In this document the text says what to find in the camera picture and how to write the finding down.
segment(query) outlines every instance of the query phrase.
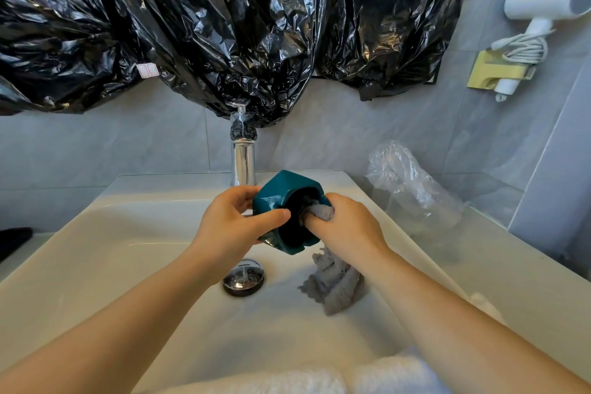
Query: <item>faucet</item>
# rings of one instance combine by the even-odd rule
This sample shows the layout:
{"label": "faucet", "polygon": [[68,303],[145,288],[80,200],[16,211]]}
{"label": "faucet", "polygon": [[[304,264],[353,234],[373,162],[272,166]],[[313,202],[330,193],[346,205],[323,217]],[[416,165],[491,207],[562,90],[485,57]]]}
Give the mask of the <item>faucet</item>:
{"label": "faucet", "polygon": [[255,142],[257,138],[254,114],[247,113],[249,100],[236,99],[227,103],[238,111],[230,115],[232,140],[232,180],[230,186],[256,185]]}

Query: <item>white sink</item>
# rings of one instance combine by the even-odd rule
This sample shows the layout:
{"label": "white sink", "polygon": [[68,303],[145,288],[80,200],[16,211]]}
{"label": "white sink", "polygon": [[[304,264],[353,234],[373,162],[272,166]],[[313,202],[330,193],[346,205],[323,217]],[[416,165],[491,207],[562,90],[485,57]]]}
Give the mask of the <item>white sink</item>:
{"label": "white sink", "polygon": [[[343,172],[302,172],[365,203],[389,245],[451,290],[461,289]],[[259,174],[260,183],[273,174]],[[124,176],[0,283],[0,371],[84,320],[173,260],[193,238],[226,174]],[[326,317],[297,290],[314,271],[312,253],[252,248],[263,288],[232,298],[218,285],[191,309],[136,387],[140,392],[255,370],[348,366],[410,343],[375,291]]]}

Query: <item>gray rag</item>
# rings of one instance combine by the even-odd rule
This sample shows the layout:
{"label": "gray rag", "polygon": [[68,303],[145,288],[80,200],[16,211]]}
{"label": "gray rag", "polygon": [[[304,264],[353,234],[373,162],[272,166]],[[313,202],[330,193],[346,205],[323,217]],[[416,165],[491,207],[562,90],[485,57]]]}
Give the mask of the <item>gray rag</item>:
{"label": "gray rag", "polygon": [[[307,214],[330,221],[335,209],[318,201],[302,209],[300,224]],[[332,316],[351,307],[365,294],[365,278],[350,264],[334,255],[330,249],[322,248],[323,254],[314,254],[316,272],[304,281],[298,289],[324,307],[324,313]]]}

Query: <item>teal pot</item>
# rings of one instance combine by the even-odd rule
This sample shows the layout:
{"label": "teal pot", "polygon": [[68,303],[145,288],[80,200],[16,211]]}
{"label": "teal pot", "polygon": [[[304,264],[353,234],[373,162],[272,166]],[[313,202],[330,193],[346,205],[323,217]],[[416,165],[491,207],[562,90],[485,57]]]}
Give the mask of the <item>teal pot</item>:
{"label": "teal pot", "polygon": [[277,173],[252,200],[252,213],[260,215],[273,209],[289,209],[291,218],[263,235],[261,240],[291,255],[318,243],[320,239],[300,225],[300,213],[310,204],[310,199],[330,205],[322,186],[314,179],[287,170]]}

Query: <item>clear plastic bag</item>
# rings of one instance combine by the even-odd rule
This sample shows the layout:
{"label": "clear plastic bag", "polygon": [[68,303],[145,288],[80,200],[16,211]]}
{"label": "clear plastic bag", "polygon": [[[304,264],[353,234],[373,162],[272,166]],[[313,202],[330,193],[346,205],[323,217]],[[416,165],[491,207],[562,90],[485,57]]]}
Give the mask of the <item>clear plastic bag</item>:
{"label": "clear plastic bag", "polygon": [[401,143],[380,144],[369,160],[368,180],[390,193],[385,211],[407,234],[439,235],[462,219],[462,201],[425,172]]}

